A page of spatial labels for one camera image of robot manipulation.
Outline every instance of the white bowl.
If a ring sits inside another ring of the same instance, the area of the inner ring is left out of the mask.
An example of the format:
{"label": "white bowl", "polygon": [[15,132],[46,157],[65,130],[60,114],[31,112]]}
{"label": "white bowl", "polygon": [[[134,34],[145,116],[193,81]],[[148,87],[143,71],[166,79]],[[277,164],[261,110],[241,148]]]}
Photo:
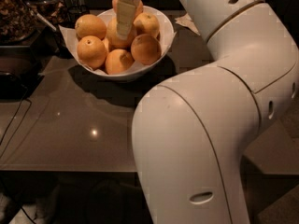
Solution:
{"label": "white bowl", "polygon": [[[153,63],[152,65],[143,65],[142,63],[135,61],[133,63],[133,65],[128,70],[126,70],[122,73],[119,73],[117,75],[109,75],[101,69],[92,70],[90,67],[84,65],[84,63],[80,63],[78,61],[78,55],[77,55],[78,40],[76,38],[75,29],[60,27],[60,30],[63,34],[64,41],[65,41],[65,44],[66,44],[68,50],[71,52],[71,54],[76,59],[76,61],[80,65],[82,65],[86,70],[98,75],[99,77],[103,77],[105,79],[120,81],[120,82],[128,82],[128,81],[132,81],[132,80],[135,80],[135,79],[143,76],[148,71],[150,71],[153,67],[155,67],[160,62],[160,60],[166,55],[166,53],[169,51],[169,49],[172,45],[174,36],[175,36],[174,28],[173,28],[171,21],[161,11],[159,11],[155,8],[152,8],[152,7],[144,6],[144,12],[150,12],[150,13],[154,14],[160,23],[159,41],[160,41],[160,45],[162,48],[162,56],[157,62]],[[113,9],[107,10],[98,15],[98,17],[100,17],[106,25],[115,16],[116,16],[116,13],[114,12]]]}

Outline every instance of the table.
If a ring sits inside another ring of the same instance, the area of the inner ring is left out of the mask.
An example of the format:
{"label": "table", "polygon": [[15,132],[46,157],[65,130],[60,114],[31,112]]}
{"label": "table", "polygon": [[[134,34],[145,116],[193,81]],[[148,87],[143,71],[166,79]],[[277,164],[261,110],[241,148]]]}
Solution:
{"label": "table", "polygon": [[166,57],[148,74],[116,83],[89,73],[74,59],[53,56],[32,95],[0,102],[3,171],[135,172],[131,123],[155,84],[209,63],[200,35],[175,24],[184,11],[165,11],[177,32]]}

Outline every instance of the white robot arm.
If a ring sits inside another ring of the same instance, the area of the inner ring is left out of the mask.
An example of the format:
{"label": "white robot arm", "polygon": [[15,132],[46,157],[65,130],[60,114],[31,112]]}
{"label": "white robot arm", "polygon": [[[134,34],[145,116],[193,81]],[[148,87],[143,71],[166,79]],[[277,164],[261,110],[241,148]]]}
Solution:
{"label": "white robot arm", "polygon": [[132,27],[136,8],[140,0],[119,0],[117,4],[117,35],[125,40]]}
{"label": "white robot arm", "polygon": [[180,0],[213,55],[151,89],[133,120],[155,224],[249,224],[241,156],[297,93],[298,48],[264,0]]}

